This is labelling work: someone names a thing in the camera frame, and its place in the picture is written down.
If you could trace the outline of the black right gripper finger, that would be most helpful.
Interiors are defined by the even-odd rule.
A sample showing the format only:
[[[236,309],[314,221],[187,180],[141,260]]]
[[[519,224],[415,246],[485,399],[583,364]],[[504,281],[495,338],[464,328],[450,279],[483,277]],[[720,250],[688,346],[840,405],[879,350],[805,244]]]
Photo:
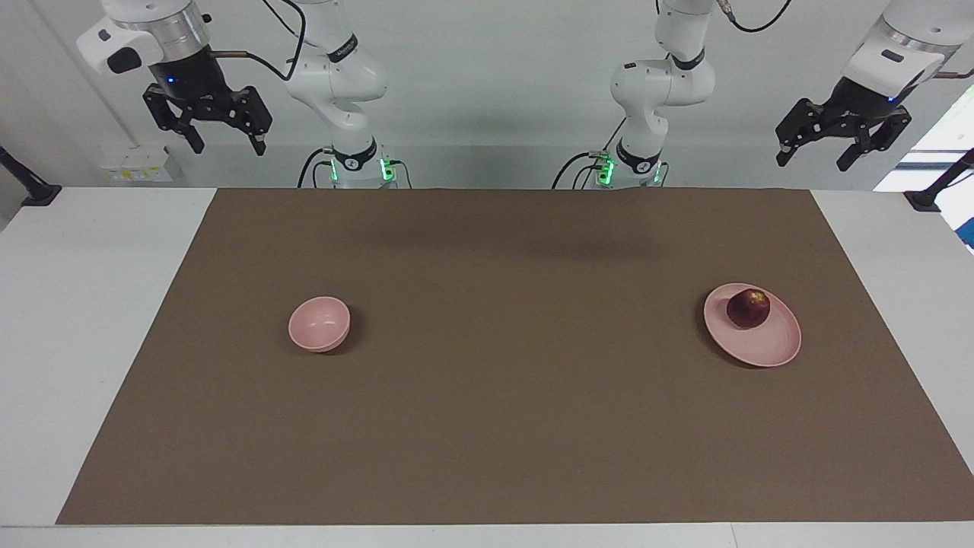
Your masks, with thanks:
[[[189,143],[195,154],[205,149],[204,140],[193,125],[192,105],[179,98],[168,97],[159,84],[150,84],[143,93],[143,101],[161,131],[175,132]]]
[[[264,140],[272,125],[270,110],[266,107],[258,90],[253,86],[232,91],[230,100],[229,125],[243,132],[250,140],[255,154],[262,157],[266,153]]]

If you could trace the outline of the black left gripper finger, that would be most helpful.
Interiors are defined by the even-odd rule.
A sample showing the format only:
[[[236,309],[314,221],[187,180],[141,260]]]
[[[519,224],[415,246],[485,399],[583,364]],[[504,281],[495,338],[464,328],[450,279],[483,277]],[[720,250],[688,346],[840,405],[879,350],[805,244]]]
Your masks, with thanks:
[[[890,149],[911,121],[912,116],[908,110],[894,110],[874,131],[869,125],[860,123],[853,135],[852,144],[839,156],[837,167],[840,171],[848,171],[862,156],[873,151]]]
[[[775,128],[780,147],[775,156],[777,166],[785,167],[801,146],[827,136],[821,124],[824,111],[823,105],[815,104],[808,98],[801,98],[793,105]]]

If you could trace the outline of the dark red apple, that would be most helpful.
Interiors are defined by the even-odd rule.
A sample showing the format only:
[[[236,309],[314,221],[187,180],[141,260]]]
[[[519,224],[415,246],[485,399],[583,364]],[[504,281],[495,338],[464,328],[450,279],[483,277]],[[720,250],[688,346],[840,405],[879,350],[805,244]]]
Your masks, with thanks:
[[[770,297],[757,288],[745,288],[731,296],[726,304],[727,318],[742,330],[751,330],[768,320],[772,303]]]

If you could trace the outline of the pink bowl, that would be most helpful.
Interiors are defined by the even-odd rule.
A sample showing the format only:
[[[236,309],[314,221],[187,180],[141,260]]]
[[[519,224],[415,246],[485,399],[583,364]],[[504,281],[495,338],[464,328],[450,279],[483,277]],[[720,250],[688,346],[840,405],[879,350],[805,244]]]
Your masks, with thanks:
[[[288,335],[299,348],[323,353],[337,349],[350,333],[350,308],[334,296],[317,296],[295,308],[288,320]]]

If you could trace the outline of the pink plate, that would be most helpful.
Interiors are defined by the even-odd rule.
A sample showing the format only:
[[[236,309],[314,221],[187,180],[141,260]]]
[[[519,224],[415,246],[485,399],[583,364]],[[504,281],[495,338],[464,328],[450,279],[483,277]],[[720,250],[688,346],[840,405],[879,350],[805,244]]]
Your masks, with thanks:
[[[746,290],[762,292],[769,302],[768,319],[752,329],[735,325],[727,315],[728,302]],[[707,332],[717,346],[746,365],[779,367],[790,363],[801,350],[803,334],[797,317],[785,302],[757,285],[719,285],[706,296],[702,314]]]

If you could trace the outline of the black clamp stand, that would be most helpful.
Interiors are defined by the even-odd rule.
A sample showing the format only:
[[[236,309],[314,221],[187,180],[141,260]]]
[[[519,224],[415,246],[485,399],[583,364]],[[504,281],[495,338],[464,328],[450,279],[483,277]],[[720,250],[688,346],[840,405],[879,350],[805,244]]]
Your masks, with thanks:
[[[941,209],[936,204],[938,195],[970,176],[974,176],[974,147],[968,149],[924,190],[907,190],[903,196],[915,211],[939,214]]]
[[[47,183],[35,171],[14,158],[3,146],[0,146],[0,165],[27,191],[27,198],[21,203],[24,207],[51,205],[62,191],[62,185]]]

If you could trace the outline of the brown table mat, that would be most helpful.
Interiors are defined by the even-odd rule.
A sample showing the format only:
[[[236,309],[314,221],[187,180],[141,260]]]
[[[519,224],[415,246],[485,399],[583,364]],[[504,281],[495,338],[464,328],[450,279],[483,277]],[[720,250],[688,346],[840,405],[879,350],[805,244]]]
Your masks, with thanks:
[[[728,283],[792,310],[790,363],[717,346]],[[219,190],[58,516],[639,521],[974,521],[810,192]]]

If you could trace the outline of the white wall outlet box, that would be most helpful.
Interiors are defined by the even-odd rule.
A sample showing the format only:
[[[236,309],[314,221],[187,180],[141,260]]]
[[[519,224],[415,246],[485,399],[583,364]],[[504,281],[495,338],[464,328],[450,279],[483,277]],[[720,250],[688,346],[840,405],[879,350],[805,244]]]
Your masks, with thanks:
[[[111,183],[174,183],[180,175],[166,146],[109,150],[100,171]]]

